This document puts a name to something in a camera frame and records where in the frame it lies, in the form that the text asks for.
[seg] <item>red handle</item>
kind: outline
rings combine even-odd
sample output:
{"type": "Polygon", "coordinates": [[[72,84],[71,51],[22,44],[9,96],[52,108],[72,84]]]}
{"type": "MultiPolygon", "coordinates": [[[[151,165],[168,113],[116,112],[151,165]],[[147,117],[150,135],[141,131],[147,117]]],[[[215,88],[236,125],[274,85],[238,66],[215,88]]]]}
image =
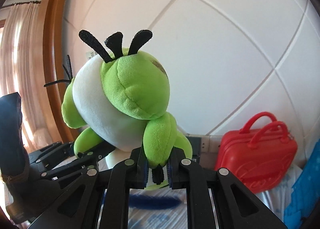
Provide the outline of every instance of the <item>red handle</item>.
{"type": "Polygon", "coordinates": [[[253,117],[251,117],[249,119],[249,121],[244,125],[244,127],[242,127],[240,129],[239,133],[249,133],[249,130],[250,130],[251,126],[254,124],[254,122],[257,121],[260,117],[263,117],[263,116],[269,117],[272,122],[277,121],[277,118],[272,113],[261,112],[261,113],[258,113],[256,115],[254,115],[253,117]]]}
{"type": "Polygon", "coordinates": [[[289,141],[289,137],[288,137],[288,128],[287,126],[285,125],[284,122],[281,122],[281,121],[275,121],[275,122],[272,122],[270,124],[267,124],[265,127],[263,127],[260,131],[258,131],[251,139],[251,141],[248,143],[248,147],[251,148],[251,149],[255,149],[257,148],[257,142],[261,139],[261,137],[263,136],[263,134],[272,129],[272,128],[275,128],[275,127],[278,127],[280,126],[281,129],[282,129],[282,137],[281,137],[281,142],[283,143],[287,143],[289,141]]]}

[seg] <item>blue feather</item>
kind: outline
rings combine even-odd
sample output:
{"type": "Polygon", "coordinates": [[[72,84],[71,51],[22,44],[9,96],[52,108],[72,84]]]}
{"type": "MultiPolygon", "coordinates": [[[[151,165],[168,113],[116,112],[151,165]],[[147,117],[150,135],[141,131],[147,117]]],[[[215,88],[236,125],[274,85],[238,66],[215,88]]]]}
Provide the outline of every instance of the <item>blue feather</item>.
{"type": "Polygon", "coordinates": [[[140,194],[131,194],[129,196],[129,207],[148,210],[173,209],[181,204],[177,197],[168,196],[145,196],[140,194]]]}

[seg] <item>blue object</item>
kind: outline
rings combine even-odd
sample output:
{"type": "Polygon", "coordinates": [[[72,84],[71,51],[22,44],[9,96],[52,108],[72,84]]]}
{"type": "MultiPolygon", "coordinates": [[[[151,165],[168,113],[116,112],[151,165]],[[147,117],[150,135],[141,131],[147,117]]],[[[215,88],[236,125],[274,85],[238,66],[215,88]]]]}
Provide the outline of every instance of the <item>blue object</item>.
{"type": "Polygon", "coordinates": [[[311,214],[320,196],[320,140],[292,188],[291,203],[284,210],[284,224],[288,229],[299,229],[301,219],[311,214]]]}
{"type": "Polygon", "coordinates": [[[181,204],[181,200],[168,196],[145,196],[141,194],[131,194],[129,196],[129,207],[147,210],[172,209],[181,204]]]}

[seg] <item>black antenna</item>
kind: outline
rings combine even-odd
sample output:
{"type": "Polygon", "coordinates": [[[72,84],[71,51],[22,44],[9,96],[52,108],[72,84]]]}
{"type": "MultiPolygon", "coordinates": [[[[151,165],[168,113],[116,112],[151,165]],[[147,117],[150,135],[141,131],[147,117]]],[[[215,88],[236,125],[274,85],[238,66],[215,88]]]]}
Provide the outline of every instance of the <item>black antenna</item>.
{"type": "Polygon", "coordinates": [[[141,30],[133,37],[128,56],[137,54],[138,50],[152,38],[152,32],[149,30],[141,30]]]}
{"type": "Polygon", "coordinates": [[[100,55],[100,57],[104,60],[105,63],[113,61],[113,59],[110,57],[110,55],[102,46],[102,44],[99,43],[99,41],[91,33],[89,33],[86,30],[81,30],[79,32],[79,37],[84,43],[86,43],[92,49],[94,49],[100,55]]]}
{"type": "Polygon", "coordinates": [[[44,85],[44,87],[48,87],[48,86],[51,86],[51,85],[54,85],[54,84],[58,84],[58,83],[68,83],[70,84],[72,79],[73,79],[73,75],[72,75],[72,68],[71,68],[71,60],[70,60],[70,56],[67,55],[67,64],[68,64],[68,68],[62,64],[62,67],[64,68],[67,76],[69,79],[60,79],[60,80],[56,80],[56,81],[53,81],[53,82],[49,82],[47,84],[44,85]]]}
{"type": "Polygon", "coordinates": [[[110,35],[104,42],[104,44],[113,52],[115,59],[123,57],[122,39],[123,34],[121,32],[116,32],[110,35]]]}

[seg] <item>curtain rod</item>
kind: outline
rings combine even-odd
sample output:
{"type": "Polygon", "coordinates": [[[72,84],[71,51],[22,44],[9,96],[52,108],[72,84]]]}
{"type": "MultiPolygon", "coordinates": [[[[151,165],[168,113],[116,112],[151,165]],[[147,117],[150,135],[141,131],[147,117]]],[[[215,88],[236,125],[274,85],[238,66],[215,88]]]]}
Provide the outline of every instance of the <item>curtain rod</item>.
{"type": "Polygon", "coordinates": [[[13,3],[13,4],[10,4],[10,5],[2,6],[1,9],[2,8],[6,8],[6,7],[12,7],[14,5],[22,5],[22,4],[30,4],[30,3],[40,4],[41,1],[18,2],[18,3],[13,3]]]}

